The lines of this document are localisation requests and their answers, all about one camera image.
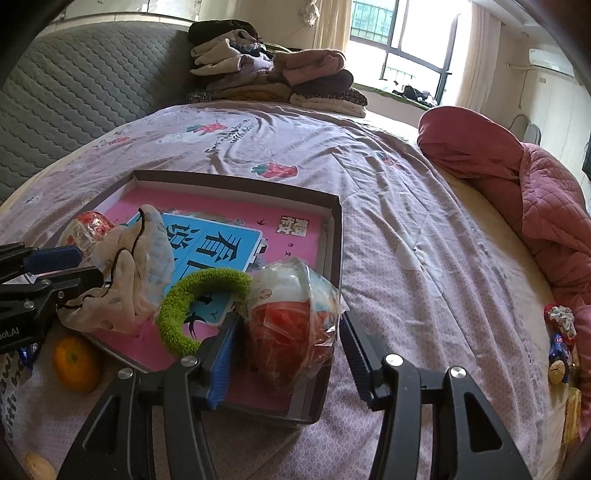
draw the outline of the snack package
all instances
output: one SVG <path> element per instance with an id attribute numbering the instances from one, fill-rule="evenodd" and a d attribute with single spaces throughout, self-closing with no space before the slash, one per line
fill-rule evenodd
<path id="1" fill-rule="evenodd" d="M 115 225 L 102 213 L 84 212 L 68 224 L 57 245 L 75 245 L 85 259 L 92 253 L 95 244 L 114 227 Z"/>
<path id="2" fill-rule="evenodd" d="M 550 342 L 550 354 L 548 355 L 548 361 L 551 366 L 554 366 L 556 362 L 562 362 L 564 368 L 561 368 L 559 371 L 563 373 L 562 379 L 560 380 L 562 383 L 569 382 L 569 371 L 571 364 L 573 363 L 573 357 L 570 353 L 569 347 L 564 343 L 564 339 L 562 335 L 554 332 L 552 335 L 552 339 Z"/>
<path id="3" fill-rule="evenodd" d="M 332 359 L 339 299 L 338 290 L 298 258 L 265 265 L 252 278 L 248 348 L 276 390 L 292 390 Z"/>

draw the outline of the window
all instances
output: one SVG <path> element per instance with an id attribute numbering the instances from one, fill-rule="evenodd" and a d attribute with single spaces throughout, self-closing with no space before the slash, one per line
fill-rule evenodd
<path id="1" fill-rule="evenodd" d="M 461 80 L 467 45 L 461 53 L 454 47 L 456 36 L 466 38 L 464 27 L 469 35 L 469 17 L 467 0 L 353 0 L 349 69 L 356 82 L 389 90 L 412 85 L 441 104 L 450 76 Z"/>

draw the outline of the green hair tie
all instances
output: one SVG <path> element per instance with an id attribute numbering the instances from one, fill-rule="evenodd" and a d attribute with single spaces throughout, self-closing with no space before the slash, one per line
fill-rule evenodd
<path id="1" fill-rule="evenodd" d="M 231 268 L 205 268 L 179 280 L 168 291 L 158 318 L 160 339 L 168 351 L 179 357 L 194 355 L 201 345 L 183 333 L 187 311 L 195 298 L 211 291 L 228 291 L 246 301 L 250 285 L 247 274 Z"/>

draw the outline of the air conditioner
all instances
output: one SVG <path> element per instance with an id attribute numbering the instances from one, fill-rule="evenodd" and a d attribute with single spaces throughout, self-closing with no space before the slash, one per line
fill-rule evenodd
<path id="1" fill-rule="evenodd" d="M 530 48 L 530 63 L 534 67 L 552 70 L 574 78 L 573 66 L 562 53 Z"/>

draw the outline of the strawberry print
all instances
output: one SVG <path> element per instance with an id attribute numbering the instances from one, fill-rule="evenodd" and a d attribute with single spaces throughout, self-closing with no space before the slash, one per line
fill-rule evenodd
<path id="1" fill-rule="evenodd" d="M 281 165 L 279 163 L 261 163 L 256 167 L 253 167 L 251 173 L 256 173 L 260 177 L 266 179 L 290 179 L 297 175 L 296 166 Z"/>
<path id="2" fill-rule="evenodd" d="M 396 162 L 392 159 L 392 157 L 390 157 L 390 155 L 384 152 L 376 152 L 375 154 L 388 167 L 393 167 L 396 165 Z"/>
<path id="3" fill-rule="evenodd" d="M 204 134 L 208 134 L 218 130 L 225 130 L 226 128 L 226 125 L 222 125 L 220 122 L 215 122 L 214 124 L 209 125 L 193 125 L 192 127 L 187 128 L 187 132 L 203 132 Z"/>
<path id="4" fill-rule="evenodd" d="M 129 140 L 129 137 L 117 137 L 114 140 L 111 140 L 109 142 L 109 145 L 115 145 L 116 143 L 123 143 L 128 140 Z"/>

